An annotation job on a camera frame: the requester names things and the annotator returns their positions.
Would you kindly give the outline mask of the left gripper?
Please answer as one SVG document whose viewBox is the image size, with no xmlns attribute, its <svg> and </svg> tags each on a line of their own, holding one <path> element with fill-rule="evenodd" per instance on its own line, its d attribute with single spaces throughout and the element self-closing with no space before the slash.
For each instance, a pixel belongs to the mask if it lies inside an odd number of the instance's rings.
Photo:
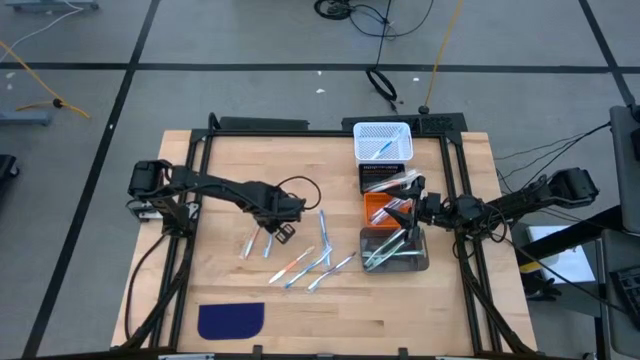
<svg viewBox="0 0 640 360">
<path fill-rule="evenodd" d="M 276 193 L 268 196 L 266 201 L 258 206 L 254 219 L 269 233 L 275 233 L 274 237 L 279 243 L 286 244 L 295 234 L 295 228 L 288 223 L 299 221 L 304 207 L 303 198 Z"/>
</svg>

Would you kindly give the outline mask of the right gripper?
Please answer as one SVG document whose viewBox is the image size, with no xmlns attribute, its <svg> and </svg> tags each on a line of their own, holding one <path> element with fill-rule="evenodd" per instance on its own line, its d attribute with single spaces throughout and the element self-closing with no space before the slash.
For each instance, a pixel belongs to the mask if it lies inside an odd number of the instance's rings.
<svg viewBox="0 0 640 360">
<path fill-rule="evenodd" d="M 384 208 L 384 211 L 393 218 L 401 228 L 409 228 L 409 244 L 419 242 L 421 233 L 420 222 L 446 230 L 453 229 L 452 217 L 446 209 L 446 206 L 441 203 L 441 195 L 439 193 L 428 192 L 425 197 L 422 196 L 422 192 L 425 189 L 425 182 L 425 177 L 419 175 L 413 180 L 409 187 L 399 187 L 392 190 L 393 197 L 412 200 L 410 213 L 404 213 L 389 207 Z"/>
</svg>

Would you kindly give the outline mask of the red toothbrush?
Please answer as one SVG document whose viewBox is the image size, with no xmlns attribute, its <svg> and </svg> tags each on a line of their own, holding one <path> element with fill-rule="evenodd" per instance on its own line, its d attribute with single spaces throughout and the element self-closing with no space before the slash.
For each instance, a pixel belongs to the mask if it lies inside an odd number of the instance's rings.
<svg viewBox="0 0 640 360">
<path fill-rule="evenodd" d="M 374 182 L 371 185 L 367 185 L 364 188 L 365 193 L 378 193 L 384 192 L 387 189 L 393 187 L 403 187 L 410 185 L 416 178 L 421 176 L 422 173 L 416 169 L 409 169 L 392 175 L 391 177 L 382 181 Z"/>
<path fill-rule="evenodd" d="M 261 227 L 259 225 L 255 225 L 253 227 L 253 229 L 245 237 L 244 245 L 243 245 L 242 251 L 240 253 L 240 258 L 241 259 L 246 260 L 249 257 L 249 255 L 251 253 L 251 250 L 253 248 L 254 242 L 255 242 L 255 240 L 257 238 L 257 235 L 259 234 L 260 230 L 261 230 Z"/>
</svg>

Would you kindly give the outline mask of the green toothbrush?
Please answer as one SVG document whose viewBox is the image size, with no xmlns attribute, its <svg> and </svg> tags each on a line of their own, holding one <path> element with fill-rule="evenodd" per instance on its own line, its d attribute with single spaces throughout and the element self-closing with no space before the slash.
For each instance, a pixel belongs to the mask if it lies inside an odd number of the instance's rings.
<svg viewBox="0 0 640 360">
<path fill-rule="evenodd" d="M 405 240 L 402 236 L 389 238 L 376 248 L 364 261 L 363 266 L 367 272 L 372 271 L 380 264 L 394 255 L 405 244 Z"/>
<path fill-rule="evenodd" d="M 404 233 L 406 232 L 405 229 L 398 229 L 396 231 L 394 231 L 384 242 L 382 242 L 378 248 L 376 248 L 371 254 L 370 256 L 367 258 L 367 260 L 364 262 L 365 266 L 368 266 L 370 263 L 373 262 L 373 259 L 376 255 L 378 255 L 385 247 L 387 247 L 388 245 L 390 245 L 391 243 L 393 243 L 394 241 L 396 241 L 398 238 L 400 238 Z"/>
<path fill-rule="evenodd" d="M 393 254 L 389 254 L 389 253 L 379 253 L 374 255 L 372 252 L 363 252 L 362 253 L 362 257 L 364 258 L 369 258 L 369 257 L 374 257 L 374 258 L 381 258 L 381 257 L 385 257 L 385 256 L 426 256 L 426 250 L 409 250 L 409 251 L 396 251 Z"/>
</svg>

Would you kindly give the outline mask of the orange perforated plastic basket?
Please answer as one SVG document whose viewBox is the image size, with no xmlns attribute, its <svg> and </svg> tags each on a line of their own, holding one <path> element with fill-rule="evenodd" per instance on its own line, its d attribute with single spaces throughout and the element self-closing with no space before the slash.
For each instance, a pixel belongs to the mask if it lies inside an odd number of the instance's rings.
<svg viewBox="0 0 640 360">
<path fill-rule="evenodd" d="M 383 221 L 379 225 L 374 225 L 369 220 L 370 216 L 376 210 L 386 205 L 393 198 L 395 197 L 392 197 L 386 193 L 365 193 L 364 194 L 364 208 L 365 208 L 364 217 L 365 217 L 365 224 L 367 227 L 378 228 L 378 229 L 383 229 L 383 228 L 392 229 L 392 228 L 400 227 L 400 225 L 391 217 L 387 218 L 385 221 Z M 403 206 L 398 210 L 400 210 L 401 212 L 407 213 L 409 211 L 410 206 L 411 204 Z"/>
</svg>

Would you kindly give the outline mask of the purple toothbrush in clear wrapper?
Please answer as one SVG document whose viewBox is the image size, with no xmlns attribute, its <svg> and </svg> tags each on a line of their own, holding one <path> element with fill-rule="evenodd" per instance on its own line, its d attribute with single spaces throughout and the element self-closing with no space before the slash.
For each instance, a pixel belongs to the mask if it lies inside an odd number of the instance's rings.
<svg viewBox="0 0 640 360">
<path fill-rule="evenodd" d="M 338 264 L 336 264 L 335 266 L 333 266 L 332 268 L 330 268 L 329 270 L 325 271 L 324 273 L 322 273 L 318 278 L 316 278 L 307 288 L 306 291 L 309 293 L 313 293 L 316 291 L 316 289 L 320 286 L 321 282 L 330 277 L 331 275 L 333 275 L 334 273 L 338 272 L 339 270 L 341 270 L 345 265 L 347 265 L 354 257 L 356 256 L 356 252 L 351 253 L 349 256 L 347 256 L 345 259 L 343 259 L 341 262 L 339 262 Z"/>
</svg>

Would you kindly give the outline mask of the smoky grey translucent bin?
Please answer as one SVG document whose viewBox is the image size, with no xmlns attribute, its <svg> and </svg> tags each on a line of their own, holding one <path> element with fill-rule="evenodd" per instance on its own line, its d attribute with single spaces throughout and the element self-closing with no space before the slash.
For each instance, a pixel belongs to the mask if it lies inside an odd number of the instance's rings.
<svg viewBox="0 0 640 360">
<path fill-rule="evenodd" d="M 398 229 L 377 229 L 377 228 L 364 228 L 360 232 L 360 254 L 362 266 L 366 258 L 362 257 L 363 252 L 373 252 L 379 245 L 384 242 L 394 231 Z M 429 267 L 429 256 L 426 245 L 426 236 L 424 230 L 421 228 L 420 240 L 418 243 L 408 243 L 408 230 L 402 235 L 405 240 L 405 244 L 398 251 L 409 250 L 426 250 L 426 256 L 393 256 L 380 264 L 378 267 L 370 272 L 363 270 L 369 274 L 390 274 L 390 273 L 404 273 L 404 272 L 419 272 L 425 271 Z"/>
</svg>

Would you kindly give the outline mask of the white perforated plastic basket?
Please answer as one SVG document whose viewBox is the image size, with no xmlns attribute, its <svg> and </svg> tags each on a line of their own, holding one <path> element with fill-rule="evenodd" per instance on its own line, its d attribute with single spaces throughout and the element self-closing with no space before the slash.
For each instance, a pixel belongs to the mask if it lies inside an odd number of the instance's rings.
<svg viewBox="0 0 640 360">
<path fill-rule="evenodd" d="M 401 154 L 398 158 L 383 157 L 371 160 L 371 156 L 386 142 L 400 136 Z M 410 128 L 402 122 L 360 122 L 353 127 L 356 164 L 404 164 L 413 158 L 413 142 Z"/>
</svg>

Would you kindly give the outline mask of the black perforated panel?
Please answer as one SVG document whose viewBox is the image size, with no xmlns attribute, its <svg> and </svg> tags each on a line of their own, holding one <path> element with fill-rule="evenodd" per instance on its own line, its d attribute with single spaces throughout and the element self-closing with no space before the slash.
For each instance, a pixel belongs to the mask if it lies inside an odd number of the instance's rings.
<svg viewBox="0 0 640 360">
<path fill-rule="evenodd" d="M 468 131 L 463 113 L 347 117 L 341 121 L 342 130 L 351 131 L 355 124 L 360 122 L 402 122 L 409 126 L 413 134 Z"/>
</svg>

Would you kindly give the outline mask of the dark blue mat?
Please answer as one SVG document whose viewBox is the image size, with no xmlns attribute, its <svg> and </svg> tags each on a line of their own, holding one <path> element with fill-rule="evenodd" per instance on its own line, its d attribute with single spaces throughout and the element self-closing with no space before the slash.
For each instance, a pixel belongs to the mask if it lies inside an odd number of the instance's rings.
<svg viewBox="0 0 640 360">
<path fill-rule="evenodd" d="M 197 331 L 205 340 L 240 340 L 256 336 L 263 328 L 264 303 L 201 305 Z"/>
</svg>

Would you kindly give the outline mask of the grey desk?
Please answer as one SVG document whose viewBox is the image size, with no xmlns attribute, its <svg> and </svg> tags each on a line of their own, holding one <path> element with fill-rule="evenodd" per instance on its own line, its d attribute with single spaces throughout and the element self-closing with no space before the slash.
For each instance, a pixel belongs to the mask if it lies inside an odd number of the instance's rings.
<svg viewBox="0 0 640 360">
<path fill-rule="evenodd" d="M 628 231 L 640 233 L 640 160 L 633 142 L 637 133 L 640 150 L 640 122 L 624 106 L 611 107 L 609 115 L 622 222 Z"/>
</svg>

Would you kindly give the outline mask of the black keyboard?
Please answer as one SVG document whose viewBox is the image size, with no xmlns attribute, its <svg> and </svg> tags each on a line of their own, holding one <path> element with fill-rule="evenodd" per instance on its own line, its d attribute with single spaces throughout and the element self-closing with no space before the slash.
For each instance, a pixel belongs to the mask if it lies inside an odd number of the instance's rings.
<svg viewBox="0 0 640 360">
<path fill-rule="evenodd" d="M 640 331 L 640 265 L 612 271 L 610 276 L 627 317 Z"/>
</svg>

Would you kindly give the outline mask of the black caster wheel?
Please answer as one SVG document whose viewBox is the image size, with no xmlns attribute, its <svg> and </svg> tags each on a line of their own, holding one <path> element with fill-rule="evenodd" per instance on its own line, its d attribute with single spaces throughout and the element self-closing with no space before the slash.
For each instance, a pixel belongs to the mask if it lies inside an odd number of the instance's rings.
<svg viewBox="0 0 640 360">
<path fill-rule="evenodd" d="M 15 178 L 19 175 L 20 170 L 16 161 L 13 155 L 0 154 L 0 180 Z"/>
</svg>

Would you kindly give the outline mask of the grey table foot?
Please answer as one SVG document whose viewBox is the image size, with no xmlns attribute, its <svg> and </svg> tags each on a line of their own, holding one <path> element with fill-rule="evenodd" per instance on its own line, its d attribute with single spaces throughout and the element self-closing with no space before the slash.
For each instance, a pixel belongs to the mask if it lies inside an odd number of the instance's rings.
<svg viewBox="0 0 640 360">
<path fill-rule="evenodd" d="M 0 0 L 0 2 L 14 11 L 45 12 L 66 8 L 71 10 L 100 8 L 97 0 Z"/>
<path fill-rule="evenodd" d="M 51 116 L 44 111 L 0 111 L 0 125 L 49 126 L 51 121 Z"/>
</svg>

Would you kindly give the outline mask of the black aluminium table frame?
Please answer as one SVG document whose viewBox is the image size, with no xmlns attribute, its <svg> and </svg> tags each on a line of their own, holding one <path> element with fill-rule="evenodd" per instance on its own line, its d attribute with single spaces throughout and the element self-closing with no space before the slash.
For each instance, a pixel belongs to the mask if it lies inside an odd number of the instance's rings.
<svg viewBox="0 0 640 360">
<path fill-rule="evenodd" d="M 321 250 L 316 212 L 296 224 L 295 236 L 275 245 L 269 258 L 254 249 L 240 258 L 253 219 L 234 205 L 205 199 L 195 243 L 190 281 L 182 313 L 178 350 L 250 353 L 261 346 L 265 355 L 305 354 L 314 360 L 341 355 L 469 355 L 473 348 L 460 270 L 451 247 L 454 237 L 428 228 L 429 268 L 419 273 L 369 275 L 358 256 L 363 226 L 363 201 L 358 189 L 354 144 L 350 135 L 334 132 L 274 135 L 218 135 L 208 170 L 238 182 L 281 184 L 307 198 L 326 213 L 333 262 L 356 256 L 315 292 L 306 288 L 322 272 L 314 269 L 290 288 L 284 285 L 299 269 L 269 285 L 277 271 L 314 245 L 312 262 Z M 209 341 L 197 331 L 201 305 L 264 303 L 262 330 L 252 338 Z"/>
</svg>

